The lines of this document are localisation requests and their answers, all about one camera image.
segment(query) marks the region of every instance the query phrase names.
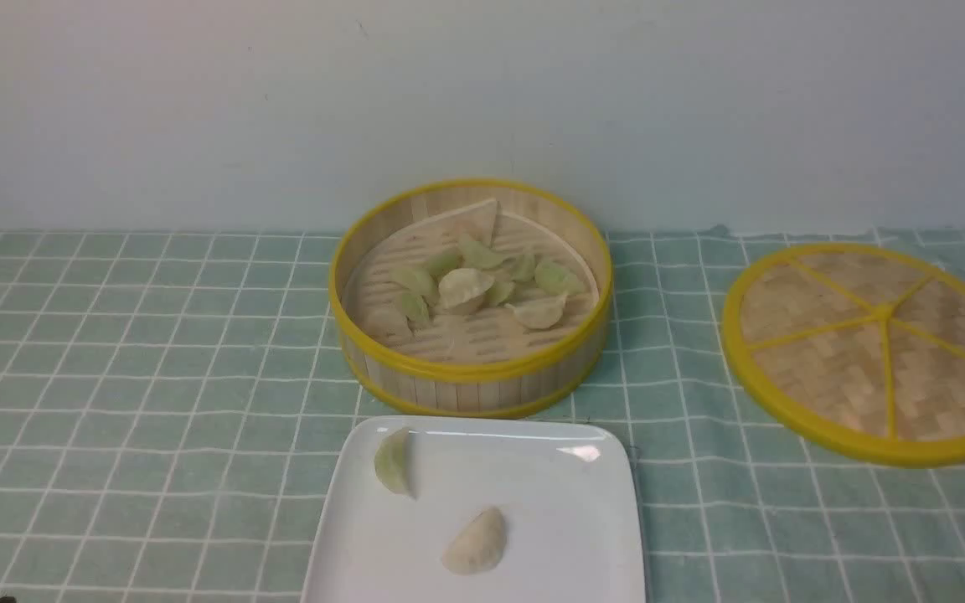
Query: square plate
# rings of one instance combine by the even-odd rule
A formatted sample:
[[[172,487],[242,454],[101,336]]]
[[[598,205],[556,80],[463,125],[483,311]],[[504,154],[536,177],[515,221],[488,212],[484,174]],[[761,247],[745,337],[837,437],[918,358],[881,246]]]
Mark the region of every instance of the square plate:
[[[415,499],[374,475],[386,436],[410,427]],[[497,568],[458,576],[441,554],[485,507],[508,543]],[[587,425],[379,416],[345,441],[302,603],[643,603],[642,539],[620,441]]]

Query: dumpling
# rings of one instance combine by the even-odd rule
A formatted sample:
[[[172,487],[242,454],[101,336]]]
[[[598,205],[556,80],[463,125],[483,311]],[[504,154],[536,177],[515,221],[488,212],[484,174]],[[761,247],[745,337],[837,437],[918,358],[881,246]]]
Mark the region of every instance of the dumpling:
[[[486,291],[486,305],[490,308],[501,306],[506,299],[513,296],[513,291],[516,291],[516,283],[510,280],[493,283],[493,286]]]
[[[535,255],[528,252],[524,255],[517,255],[513,262],[513,267],[509,268],[508,273],[516,282],[528,282],[535,276]]]
[[[457,248],[464,256],[464,264],[472,268],[482,268],[484,271],[497,268],[502,262],[508,260],[508,256],[501,255],[467,234],[457,238]]]
[[[441,282],[441,278],[444,275],[449,274],[449,271],[453,268],[460,266],[460,252],[456,249],[449,248],[440,253],[436,253],[426,259],[426,262],[422,263],[422,267],[429,272],[431,278],[434,282]]]
[[[437,283],[439,307],[449,314],[470,314],[486,301],[486,291],[493,286],[494,278],[475,268],[457,268],[449,271]]]
[[[505,555],[506,530],[501,511],[486,508],[460,530],[441,555],[441,564],[460,576],[492,570]]]
[[[564,305],[568,301],[568,294],[562,293],[556,297],[543,297],[525,301],[524,304],[513,306],[505,304],[506,308],[513,310],[516,321],[527,328],[541,329],[549,328],[564,316]]]
[[[379,443],[379,450],[374,454],[374,475],[395,495],[412,497],[407,468],[409,434],[410,429],[402,427]]]
[[[378,306],[367,313],[364,319],[364,331],[372,339],[386,339],[394,336],[397,339],[412,339],[412,328],[404,312],[398,312],[391,306]]]
[[[575,295],[586,291],[586,286],[583,286],[583,281],[579,280],[575,272],[549,259],[542,260],[535,267],[535,283],[539,289],[550,295]]]
[[[430,307],[422,296],[413,291],[402,291],[397,296],[397,309],[405,314],[407,320],[421,327],[430,326]]]
[[[412,293],[419,294],[427,302],[437,298],[437,287],[434,286],[434,279],[431,278],[430,272],[417,264],[395,267],[390,271],[390,280]]]

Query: dumpling in steamer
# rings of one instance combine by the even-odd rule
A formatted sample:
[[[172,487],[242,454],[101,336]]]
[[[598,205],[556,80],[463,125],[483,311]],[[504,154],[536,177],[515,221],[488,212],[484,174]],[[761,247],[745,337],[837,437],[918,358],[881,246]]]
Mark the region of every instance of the dumpling in steamer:
[[[470,314],[486,301],[494,278],[475,268],[456,268],[437,283],[439,307],[449,314]]]
[[[441,555],[441,564],[460,576],[492,570],[505,555],[506,530],[501,511],[486,508],[452,540]]]

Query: bamboo steamer basket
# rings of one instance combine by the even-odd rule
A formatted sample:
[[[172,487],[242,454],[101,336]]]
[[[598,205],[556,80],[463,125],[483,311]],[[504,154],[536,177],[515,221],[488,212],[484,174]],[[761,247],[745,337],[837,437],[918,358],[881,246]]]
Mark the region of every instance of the bamboo steamer basket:
[[[436,312],[407,339],[365,332],[367,312],[401,291],[391,268],[453,247],[465,229],[497,252],[556,260],[586,293],[568,298],[546,331],[529,331],[497,307],[466,317]],[[586,216],[548,192],[489,179],[433,183],[382,203],[342,238],[329,274],[348,366],[376,398],[410,415],[514,419],[555,404],[601,356],[612,288],[608,245]],[[528,287],[518,295],[514,302],[544,294]]]

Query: yellow plastic rim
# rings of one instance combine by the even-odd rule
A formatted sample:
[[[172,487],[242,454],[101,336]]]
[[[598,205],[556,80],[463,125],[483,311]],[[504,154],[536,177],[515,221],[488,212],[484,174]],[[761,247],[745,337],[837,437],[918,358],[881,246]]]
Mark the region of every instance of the yellow plastic rim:
[[[360,221],[353,224],[352,228],[345,233],[345,236],[341,238],[340,243],[338,243],[337,251],[333,253],[333,262],[330,263],[330,274],[327,282],[328,289],[330,291],[330,312],[333,312],[333,319],[337,321],[338,328],[341,329],[341,333],[348,339],[352,340],[360,350],[363,350],[365,354],[379,360],[381,363],[385,363],[386,366],[390,366],[392,369],[397,370],[398,373],[412,374],[415,377],[422,377],[424,379],[431,379],[434,381],[446,381],[451,383],[472,383],[472,382],[485,382],[485,381],[504,381],[507,379],[516,379],[517,377],[522,377],[525,374],[535,373],[535,371],[540,370],[543,367],[552,365],[552,363],[559,362],[562,358],[565,358],[571,352],[574,352],[580,344],[584,343],[587,338],[594,332],[594,329],[605,326],[605,321],[608,321],[608,310],[609,302],[612,299],[612,272],[609,275],[595,275],[595,278],[605,277],[605,282],[600,283],[602,286],[601,290],[598,291],[598,303],[594,306],[591,314],[574,332],[568,333],[563,339],[559,340],[557,343],[553,343],[552,346],[543,348],[530,355],[526,355],[523,358],[516,358],[512,360],[505,360],[501,363],[475,363],[474,365],[464,365],[464,363],[433,363],[430,360],[424,360],[420,358],[412,358],[412,356],[407,356],[394,350],[390,350],[383,344],[378,343],[374,339],[371,339],[363,329],[356,326],[352,319],[349,319],[348,313],[345,312],[344,306],[341,305],[341,299],[338,298],[337,294],[337,282],[335,275],[337,275],[338,264],[341,262],[341,256],[344,252],[345,244],[356,234],[357,230],[363,228],[363,225],[369,220],[378,216],[382,211],[386,210],[391,205],[397,204],[403,201],[405,198],[410,198],[410,196],[415,196],[417,194],[422,194],[430,191],[437,190],[438,188],[449,188],[449,187],[505,187],[514,188],[514,190],[522,191],[525,193],[533,194],[539,196],[540,198],[547,199],[547,201],[559,206],[561,209],[567,211],[568,214],[574,216],[579,220],[593,235],[595,243],[601,248],[602,253],[604,253],[606,265],[612,266],[612,258],[609,256],[609,245],[606,245],[605,238],[602,238],[601,232],[598,232],[598,228],[590,221],[580,210],[575,209],[575,207],[568,204],[564,199],[558,198],[558,196],[539,190],[539,188],[529,187],[528,184],[523,183],[512,183],[506,182],[506,180],[495,180],[486,178],[467,178],[459,180],[443,180],[443,182],[427,184],[425,187],[413,188],[413,190],[403,192],[395,196],[394,198],[388,199],[385,203],[380,204],[375,209],[371,209],[367,214],[364,215]]]
[[[948,274],[948,272],[939,270],[939,268],[932,264],[923,262],[923,260],[902,255],[899,252],[889,249],[872,247],[872,245],[842,243],[796,245],[796,247],[782,249],[781,251],[772,253],[772,255],[762,257],[761,260],[748,266],[746,270],[740,274],[740,277],[735,280],[731,290],[728,291],[720,329],[721,341],[723,341],[725,355],[728,358],[728,364],[731,366],[732,373],[735,373],[736,377],[743,383],[743,387],[747,390],[747,393],[751,394],[751,397],[754,397],[755,401],[757,401],[762,408],[765,408],[770,415],[773,415],[777,420],[780,420],[781,423],[792,428],[792,430],[805,436],[805,438],[812,442],[837,451],[839,454],[857,458],[861,461],[878,462],[881,463],[881,465],[896,466],[940,466],[965,461],[965,435],[951,440],[912,442],[895,438],[880,438],[876,435],[868,435],[861,431],[842,427],[816,415],[814,411],[804,407],[804,405],[798,404],[790,398],[788,394],[782,392],[780,387],[774,385],[769,375],[766,375],[765,371],[762,371],[758,363],[755,362],[754,356],[751,355],[755,347],[750,346],[750,344],[744,341],[743,328],[742,325],[740,325],[740,309],[742,308],[743,297],[747,290],[750,289],[751,285],[754,285],[759,277],[774,266],[777,266],[777,264],[792,262],[793,260],[799,259],[801,255],[823,252],[854,252],[887,257],[889,260],[895,260],[895,262],[907,264],[915,267],[919,271],[926,272],[927,276],[923,278],[918,285],[912,287],[911,290],[901,295],[899,299],[893,301],[889,306],[874,308],[873,305],[862,301],[857,295],[845,290],[842,286],[838,285],[838,283],[828,279],[824,274],[809,270],[807,266],[801,265],[802,270],[812,272],[815,278],[824,283],[824,285],[831,287],[832,290],[851,299],[855,304],[868,309],[868,316],[851,321],[842,321],[841,323],[835,323],[821,328],[808,329],[805,332],[793,333],[788,337],[772,340],[769,342],[770,344],[788,343],[788,341],[816,335],[816,333],[839,331],[839,329],[860,323],[876,322],[881,325],[881,328],[885,328],[885,325],[897,324],[899,321],[896,321],[896,319],[892,317],[892,312],[931,279],[941,280],[945,285],[952,287],[953,290],[965,297],[965,283],[960,279]],[[931,339],[934,343],[937,343],[938,346],[965,359],[965,352],[960,350],[960,348],[943,343],[941,340],[928,335],[928,333],[915,332],[915,335],[925,339]],[[895,404],[895,386],[892,384],[890,378],[891,356],[887,344],[882,346],[882,358],[884,358],[885,384],[887,384],[888,387],[889,405],[892,407],[892,405]],[[891,417],[894,414],[895,408],[889,408],[889,416]]]
[[[526,405],[518,405],[518,407],[510,407],[507,409],[463,412],[421,407],[421,405],[413,404],[413,402],[394,396],[390,392],[386,392],[382,387],[379,387],[374,381],[371,381],[371,378],[369,378],[364,371],[359,370],[359,367],[356,366],[356,363],[354,363],[351,358],[345,356],[349,369],[352,369],[352,373],[356,375],[356,379],[359,379],[360,385],[363,385],[375,398],[379,398],[379,400],[382,400],[387,405],[391,405],[391,407],[406,415],[463,416],[468,417],[468,419],[522,419],[522,417],[535,415],[536,412],[546,410],[568,394],[571,394],[575,387],[578,387],[579,384],[586,379],[586,375],[591,374],[599,358],[601,358],[601,348],[598,348],[598,351],[594,354],[594,358],[591,358],[591,361],[586,364],[586,368],[583,369],[582,374],[579,374],[578,377],[568,382],[567,385],[560,387],[556,392],[548,394],[548,396],[544,398],[539,398]]]

